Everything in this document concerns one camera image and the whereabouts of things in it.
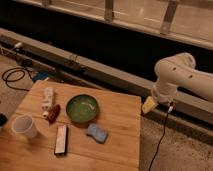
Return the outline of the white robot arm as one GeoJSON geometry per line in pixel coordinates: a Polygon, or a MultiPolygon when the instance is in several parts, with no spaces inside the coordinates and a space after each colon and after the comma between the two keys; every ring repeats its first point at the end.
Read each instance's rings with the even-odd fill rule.
{"type": "Polygon", "coordinates": [[[213,74],[195,69],[196,61],[190,53],[179,53],[160,59],[154,67],[157,81],[151,94],[160,102],[169,102],[179,87],[213,102],[213,74]]]}

